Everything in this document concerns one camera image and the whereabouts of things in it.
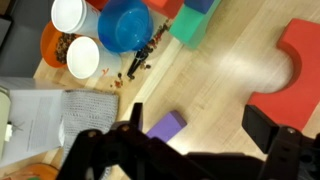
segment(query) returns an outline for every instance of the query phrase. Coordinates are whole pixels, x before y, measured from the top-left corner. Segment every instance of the blue plastic container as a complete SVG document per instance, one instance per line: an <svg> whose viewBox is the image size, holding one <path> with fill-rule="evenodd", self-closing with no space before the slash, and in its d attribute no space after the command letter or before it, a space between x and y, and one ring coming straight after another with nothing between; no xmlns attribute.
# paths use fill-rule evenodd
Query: blue plastic container
<svg viewBox="0 0 320 180"><path fill-rule="evenodd" d="M140 50L151 39L152 32L152 17L140 0L110 0L99 18L99 39L113 52Z"/></svg>

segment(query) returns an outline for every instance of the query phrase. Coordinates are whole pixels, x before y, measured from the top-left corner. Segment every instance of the gray towel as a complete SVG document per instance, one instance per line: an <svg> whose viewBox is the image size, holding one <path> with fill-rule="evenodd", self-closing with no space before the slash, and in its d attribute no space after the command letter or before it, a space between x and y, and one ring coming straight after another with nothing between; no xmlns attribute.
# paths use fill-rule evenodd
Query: gray towel
<svg viewBox="0 0 320 180"><path fill-rule="evenodd" d="M64 162L73 142L80 131L99 129L110 130L118 112L118 96L91 90L71 90L62 94L62 122L64 129ZM106 168L102 179L110 173Z"/></svg>

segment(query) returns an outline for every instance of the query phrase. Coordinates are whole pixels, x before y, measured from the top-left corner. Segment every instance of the purple foam block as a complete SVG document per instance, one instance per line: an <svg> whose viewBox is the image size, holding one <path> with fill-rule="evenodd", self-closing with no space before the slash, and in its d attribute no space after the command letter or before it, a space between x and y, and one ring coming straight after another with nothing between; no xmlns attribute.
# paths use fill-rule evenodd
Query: purple foam block
<svg viewBox="0 0 320 180"><path fill-rule="evenodd" d="M200 13L207 14L214 0L185 0L184 4Z"/></svg>
<svg viewBox="0 0 320 180"><path fill-rule="evenodd" d="M157 137L163 142L168 142L186 125L186 121L177 111L171 111L166 114L156 125L154 125L149 132L147 132L147 136L149 138Z"/></svg>

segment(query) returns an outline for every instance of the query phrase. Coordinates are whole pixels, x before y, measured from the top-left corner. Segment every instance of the green foam block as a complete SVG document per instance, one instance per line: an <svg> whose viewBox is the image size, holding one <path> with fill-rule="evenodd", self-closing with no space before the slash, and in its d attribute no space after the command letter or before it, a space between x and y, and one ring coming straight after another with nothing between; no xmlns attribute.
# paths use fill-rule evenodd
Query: green foam block
<svg viewBox="0 0 320 180"><path fill-rule="evenodd" d="M169 32L186 46L197 48L206 34L208 23L220 2L221 0L215 0L207 14L202 14L183 5Z"/></svg>

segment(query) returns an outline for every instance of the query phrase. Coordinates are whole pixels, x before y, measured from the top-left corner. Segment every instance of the white cup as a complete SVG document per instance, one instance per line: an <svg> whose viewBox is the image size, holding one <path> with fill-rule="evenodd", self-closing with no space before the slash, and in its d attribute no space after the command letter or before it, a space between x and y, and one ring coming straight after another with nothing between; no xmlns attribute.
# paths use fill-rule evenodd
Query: white cup
<svg viewBox="0 0 320 180"><path fill-rule="evenodd" d="M100 11L85 0L55 0L51 9L53 25L61 32L93 38L98 36Z"/></svg>
<svg viewBox="0 0 320 180"><path fill-rule="evenodd" d="M74 40L67 53L68 68L78 79L115 76L121 69L121 58L88 37Z"/></svg>

